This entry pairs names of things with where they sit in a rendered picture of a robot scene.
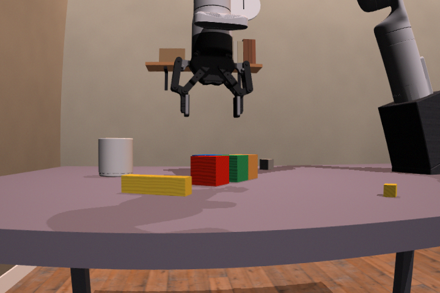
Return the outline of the green cube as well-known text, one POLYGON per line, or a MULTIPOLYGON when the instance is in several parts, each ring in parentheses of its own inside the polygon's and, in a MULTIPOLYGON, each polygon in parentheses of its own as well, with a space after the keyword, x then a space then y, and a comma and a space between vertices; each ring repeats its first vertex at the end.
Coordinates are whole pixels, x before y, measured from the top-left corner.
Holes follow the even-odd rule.
POLYGON ((229 182, 238 183, 248 180, 248 155, 214 156, 229 156, 229 182))

